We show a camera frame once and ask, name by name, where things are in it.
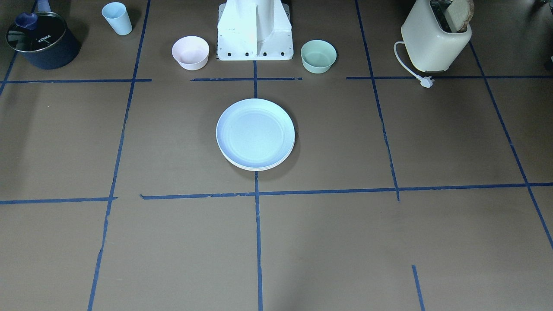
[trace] white plate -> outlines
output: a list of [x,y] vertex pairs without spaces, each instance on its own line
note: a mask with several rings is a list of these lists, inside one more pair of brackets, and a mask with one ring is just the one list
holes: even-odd
[[246,99],[227,108],[217,122],[217,144],[229,162],[245,170],[267,170],[292,152],[294,124],[277,104]]

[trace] dark blue pot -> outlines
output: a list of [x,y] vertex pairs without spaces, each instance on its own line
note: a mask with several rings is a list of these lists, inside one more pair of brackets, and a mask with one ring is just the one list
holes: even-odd
[[53,12],[38,12],[33,30],[16,24],[8,29],[6,41],[31,64],[41,69],[55,69],[70,63],[81,49],[65,20]]

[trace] light blue cup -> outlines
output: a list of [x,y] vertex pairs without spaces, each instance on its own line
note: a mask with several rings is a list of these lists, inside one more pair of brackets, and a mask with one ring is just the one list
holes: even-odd
[[301,47],[301,62],[307,71],[322,74],[336,61],[336,49],[323,40],[311,40]]
[[102,15],[118,35],[129,34],[133,27],[127,8],[121,2],[111,2],[104,6]]

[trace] power cord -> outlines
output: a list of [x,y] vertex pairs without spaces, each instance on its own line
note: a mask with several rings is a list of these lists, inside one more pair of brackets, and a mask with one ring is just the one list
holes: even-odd
[[432,79],[431,76],[428,76],[428,77],[421,77],[419,76],[418,74],[414,73],[411,69],[409,69],[407,66],[405,66],[405,64],[401,61],[401,59],[399,58],[399,55],[398,55],[398,44],[405,44],[405,42],[403,41],[398,41],[394,44],[394,54],[395,54],[395,58],[398,59],[398,62],[403,66],[403,68],[405,68],[410,74],[412,74],[417,80],[420,81],[420,85],[422,85],[423,87],[429,89],[433,84],[434,84],[434,80]]

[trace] plastic cup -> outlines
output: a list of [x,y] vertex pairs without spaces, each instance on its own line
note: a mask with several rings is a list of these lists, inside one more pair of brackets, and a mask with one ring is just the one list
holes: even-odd
[[102,15],[118,35],[129,34],[133,27],[127,8],[121,2],[111,2],[104,6]]
[[171,52],[182,68],[198,70],[207,64],[209,44],[200,37],[189,35],[177,40]]
[[336,49],[323,40],[311,40],[301,47],[301,62],[304,68],[314,74],[328,71],[336,61]]

